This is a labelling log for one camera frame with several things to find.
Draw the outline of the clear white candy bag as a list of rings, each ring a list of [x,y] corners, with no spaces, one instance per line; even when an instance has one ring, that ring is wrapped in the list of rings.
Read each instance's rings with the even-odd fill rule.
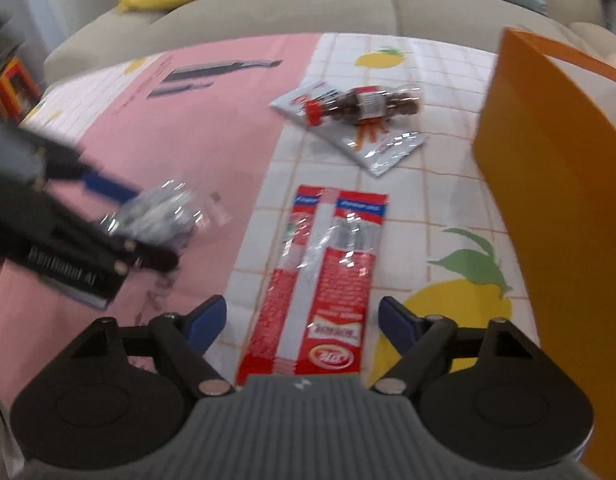
[[[106,214],[99,226],[109,236],[179,250],[193,237],[216,231],[231,220],[218,192],[204,194],[183,181],[170,179]]]

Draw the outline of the red spicy strip packet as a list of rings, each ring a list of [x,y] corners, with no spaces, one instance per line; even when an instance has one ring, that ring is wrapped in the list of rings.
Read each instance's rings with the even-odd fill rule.
[[[300,185],[236,374],[358,374],[388,197]]]

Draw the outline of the white spicy strip packet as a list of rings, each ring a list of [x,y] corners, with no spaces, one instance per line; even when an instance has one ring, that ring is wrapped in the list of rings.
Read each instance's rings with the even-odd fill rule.
[[[358,125],[325,122],[316,127],[308,125],[303,111],[307,101],[321,96],[330,98],[351,89],[341,90],[325,80],[317,80],[282,94],[270,106],[329,142],[371,176],[378,178],[424,144],[425,136],[415,128],[415,117],[423,109],[419,114],[396,116],[384,122],[360,122]]]

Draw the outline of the cola bottle candy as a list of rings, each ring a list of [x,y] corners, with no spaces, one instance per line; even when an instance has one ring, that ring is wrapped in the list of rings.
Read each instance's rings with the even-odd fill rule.
[[[384,122],[396,116],[419,114],[422,108],[419,88],[367,86],[307,101],[303,111],[308,125],[316,127],[325,122]]]

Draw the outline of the pink lemon tablecloth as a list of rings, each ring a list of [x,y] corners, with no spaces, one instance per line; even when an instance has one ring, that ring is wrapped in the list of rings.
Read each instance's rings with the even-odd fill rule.
[[[79,145],[141,188],[180,179],[216,195],[222,222],[194,233],[177,273],[134,273],[109,314],[123,325],[227,300],[210,362],[233,377],[255,322],[291,200],[300,185],[386,194],[373,300],[412,299],[465,318],[509,315],[536,336],[506,226],[472,156],[493,53],[392,36],[288,35],[224,41],[139,58],[47,90],[26,124]],[[417,84],[426,138],[373,178],[332,145],[272,110],[281,94],[324,80],[340,89]]]

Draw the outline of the orange red stool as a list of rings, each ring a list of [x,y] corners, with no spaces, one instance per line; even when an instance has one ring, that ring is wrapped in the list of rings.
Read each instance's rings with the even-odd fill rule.
[[[0,73],[0,117],[20,124],[41,99],[42,92],[27,67],[14,56]]]

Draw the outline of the orange cardboard box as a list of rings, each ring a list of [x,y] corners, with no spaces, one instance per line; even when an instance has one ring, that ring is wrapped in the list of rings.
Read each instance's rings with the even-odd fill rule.
[[[616,479],[616,68],[506,30],[473,152],[541,346],[596,412],[584,462]]]

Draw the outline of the beige sofa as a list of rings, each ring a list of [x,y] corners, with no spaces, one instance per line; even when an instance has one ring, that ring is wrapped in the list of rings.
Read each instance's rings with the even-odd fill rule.
[[[547,13],[503,0],[195,0],[171,11],[121,12],[88,23],[50,52],[48,84],[181,47],[299,32],[417,37],[497,51],[514,27],[598,58],[616,54],[601,0],[547,0]]]

